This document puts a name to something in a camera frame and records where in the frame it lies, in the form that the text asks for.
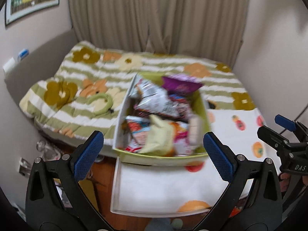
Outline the person's right hand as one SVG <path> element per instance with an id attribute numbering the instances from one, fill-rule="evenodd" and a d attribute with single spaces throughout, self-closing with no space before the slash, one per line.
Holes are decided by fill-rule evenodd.
<path id="1" fill-rule="evenodd" d="M 279 178 L 280 178 L 280 190 L 281 192 L 285 192 L 288 187 L 289 187 L 289 184 L 290 184 L 290 179 L 291 179 L 291 175 L 288 174 L 288 173 L 281 173 L 279 175 Z M 305 186 L 307 186 L 308 184 L 308 177 L 307 176 L 302 176 L 302 181 L 303 181 L 303 184 Z"/>

